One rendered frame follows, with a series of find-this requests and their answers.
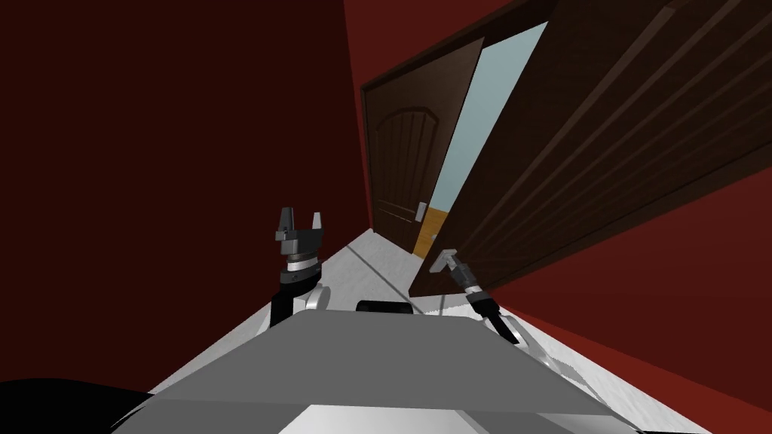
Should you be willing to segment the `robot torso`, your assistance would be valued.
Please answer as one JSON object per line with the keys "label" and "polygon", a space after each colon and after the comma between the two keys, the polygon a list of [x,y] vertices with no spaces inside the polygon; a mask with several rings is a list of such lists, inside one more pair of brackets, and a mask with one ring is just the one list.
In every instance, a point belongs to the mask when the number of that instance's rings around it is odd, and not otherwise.
{"label": "robot torso", "polygon": [[280,434],[309,409],[340,411],[333,432],[392,423],[474,434],[637,434],[513,316],[517,343],[483,321],[303,310],[172,383],[111,434]]}

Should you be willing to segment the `dark brown grooved door leaf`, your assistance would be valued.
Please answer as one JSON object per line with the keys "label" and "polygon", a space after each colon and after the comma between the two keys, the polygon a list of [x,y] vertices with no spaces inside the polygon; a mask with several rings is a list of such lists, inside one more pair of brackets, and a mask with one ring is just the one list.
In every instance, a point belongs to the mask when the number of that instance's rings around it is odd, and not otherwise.
{"label": "dark brown grooved door leaf", "polygon": [[772,167],[772,0],[559,0],[409,289],[502,286]]}

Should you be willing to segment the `dark brown arched-panel door leaf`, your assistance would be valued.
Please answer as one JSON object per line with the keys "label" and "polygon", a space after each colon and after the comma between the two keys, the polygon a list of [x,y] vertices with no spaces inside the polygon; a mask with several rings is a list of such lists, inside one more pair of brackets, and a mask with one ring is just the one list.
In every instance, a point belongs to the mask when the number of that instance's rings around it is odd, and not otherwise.
{"label": "dark brown arched-panel door leaf", "polygon": [[373,229],[408,253],[423,222],[470,88],[483,40],[363,94]]}

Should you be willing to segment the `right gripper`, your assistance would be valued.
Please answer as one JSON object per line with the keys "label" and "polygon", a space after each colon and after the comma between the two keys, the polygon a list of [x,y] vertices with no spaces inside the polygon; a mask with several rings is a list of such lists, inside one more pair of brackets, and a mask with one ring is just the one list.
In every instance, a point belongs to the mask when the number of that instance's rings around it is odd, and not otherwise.
{"label": "right gripper", "polygon": [[444,249],[429,269],[430,274],[438,274],[450,269],[451,277],[465,293],[479,292],[479,285],[469,266],[457,258],[456,249]]}

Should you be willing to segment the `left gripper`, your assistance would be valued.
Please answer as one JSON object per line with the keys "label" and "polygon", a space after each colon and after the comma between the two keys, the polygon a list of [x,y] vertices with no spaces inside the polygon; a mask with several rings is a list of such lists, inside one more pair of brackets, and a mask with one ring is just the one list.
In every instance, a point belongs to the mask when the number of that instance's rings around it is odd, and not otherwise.
{"label": "left gripper", "polygon": [[280,254],[307,255],[318,253],[323,239],[321,213],[314,212],[312,229],[296,231],[292,207],[284,207],[280,213],[278,231],[275,240],[280,242]]}

